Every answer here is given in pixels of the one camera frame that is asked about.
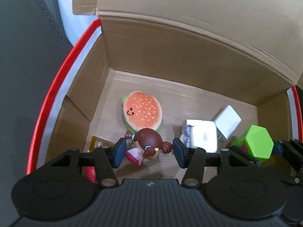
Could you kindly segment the red cardboard shoe box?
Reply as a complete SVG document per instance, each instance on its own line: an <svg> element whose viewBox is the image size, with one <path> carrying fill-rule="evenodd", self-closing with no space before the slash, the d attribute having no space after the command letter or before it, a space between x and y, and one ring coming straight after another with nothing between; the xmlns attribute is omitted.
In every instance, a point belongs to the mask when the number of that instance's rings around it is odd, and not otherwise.
<svg viewBox="0 0 303 227"><path fill-rule="evenodd" d="M161 134L231 105L274 140L302 139L302 0L72 0L91 19L58 73L32 136L27 173L92 135L124 133L122 99L162 106Z"/></svg>

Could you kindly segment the green hexagonal box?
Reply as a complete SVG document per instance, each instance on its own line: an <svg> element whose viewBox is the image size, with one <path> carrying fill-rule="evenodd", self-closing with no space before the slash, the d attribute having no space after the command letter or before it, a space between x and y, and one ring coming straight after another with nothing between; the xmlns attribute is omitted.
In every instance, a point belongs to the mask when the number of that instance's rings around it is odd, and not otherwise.
<svg viewBox="0 0 303 227"><path fill-rule="evenodd" d="M233 140L231 146L239 147L244 152L264 162L271 157L274 143L266 128L252 124Z"/></svg>

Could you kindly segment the white power adapter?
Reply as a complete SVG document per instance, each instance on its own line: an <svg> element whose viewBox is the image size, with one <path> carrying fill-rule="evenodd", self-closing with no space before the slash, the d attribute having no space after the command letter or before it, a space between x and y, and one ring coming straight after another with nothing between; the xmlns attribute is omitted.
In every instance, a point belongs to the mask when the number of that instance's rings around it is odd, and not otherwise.
<svg viewBox="0 0 303 227"><path fill-rule="evenodd" d="M217 140L227 141L241 123L241 117L231 105L227 105L212 121L217 128Z"/></svg>

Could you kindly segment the brown haired girl figurine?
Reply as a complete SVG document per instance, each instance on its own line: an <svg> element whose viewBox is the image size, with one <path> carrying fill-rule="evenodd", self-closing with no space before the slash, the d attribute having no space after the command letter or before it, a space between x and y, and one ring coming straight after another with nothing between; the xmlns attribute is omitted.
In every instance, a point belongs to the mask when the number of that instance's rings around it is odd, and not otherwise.
<svg viewBox="0 0 303 227"><path fill-rule="evenodd" d="M127 131L125 139L131 139L134 146L125 152L125 156L131 164L138 168L143 166L144 159L155 159L159 151L167 154L173 150L173 145L170 142L163 141L160 134L151 128L143 128L136 133Z"/></svg>

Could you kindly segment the white and grey charger cube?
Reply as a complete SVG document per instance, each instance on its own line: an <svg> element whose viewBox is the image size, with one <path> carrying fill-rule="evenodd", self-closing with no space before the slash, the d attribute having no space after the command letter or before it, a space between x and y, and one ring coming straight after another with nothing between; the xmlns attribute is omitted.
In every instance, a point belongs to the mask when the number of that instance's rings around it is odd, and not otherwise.
<svg viewBox="0 0 303 227"><path fill-rule="evenodd" d="M213 121L187 119L183 122L179 138L187 148L202 148L207 153L218 150L217 128Z"/></svg>

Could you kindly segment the burger plush toy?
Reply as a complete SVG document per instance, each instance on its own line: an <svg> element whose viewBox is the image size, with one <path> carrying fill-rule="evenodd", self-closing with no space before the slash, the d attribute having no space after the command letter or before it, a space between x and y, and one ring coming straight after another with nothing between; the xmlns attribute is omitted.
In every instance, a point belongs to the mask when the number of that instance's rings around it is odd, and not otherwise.
<svg viewBox="0 0 303 227"><path fill-rule="evenodd" d="M126 128L135 133L143 128L161 131L162 108L158 100L142 91L133 91L122 99Z"/></svg>

